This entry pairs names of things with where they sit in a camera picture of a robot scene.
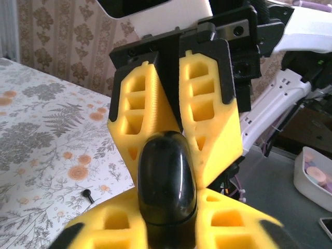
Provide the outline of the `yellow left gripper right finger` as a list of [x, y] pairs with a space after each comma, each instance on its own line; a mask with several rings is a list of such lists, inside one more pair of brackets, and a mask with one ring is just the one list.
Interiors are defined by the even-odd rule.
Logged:
[[277, 219], [210, 189], [197, 192], [196, 248], [298, 248]]

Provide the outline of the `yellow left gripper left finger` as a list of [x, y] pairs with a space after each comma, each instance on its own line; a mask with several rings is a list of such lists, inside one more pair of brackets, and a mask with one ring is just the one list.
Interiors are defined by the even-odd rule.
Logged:
[[53, 241], [53, 248], [148, 248], [136, 188], [72, 219]]

